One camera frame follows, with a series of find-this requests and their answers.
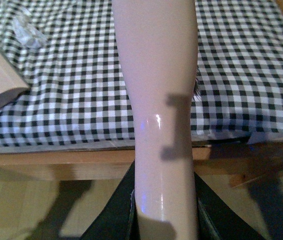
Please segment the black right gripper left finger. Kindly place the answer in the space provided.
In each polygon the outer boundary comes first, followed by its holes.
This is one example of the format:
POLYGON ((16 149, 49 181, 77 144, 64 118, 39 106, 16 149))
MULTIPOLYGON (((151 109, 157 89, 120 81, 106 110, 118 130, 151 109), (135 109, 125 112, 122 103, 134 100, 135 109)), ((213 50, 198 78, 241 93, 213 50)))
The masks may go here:
POLYGON ((137 240, 135 163, 133 162, 82 240, 137 240))

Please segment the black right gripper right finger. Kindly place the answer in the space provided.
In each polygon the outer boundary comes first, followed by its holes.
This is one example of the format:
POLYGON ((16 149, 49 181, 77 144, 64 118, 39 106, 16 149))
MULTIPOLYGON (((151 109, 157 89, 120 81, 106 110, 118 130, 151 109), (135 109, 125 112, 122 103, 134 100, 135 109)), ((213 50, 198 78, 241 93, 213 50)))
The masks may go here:
POLYGON ((240 218, 194 174, 199 238, 201 240, 263 240, 264 237, 240 218))

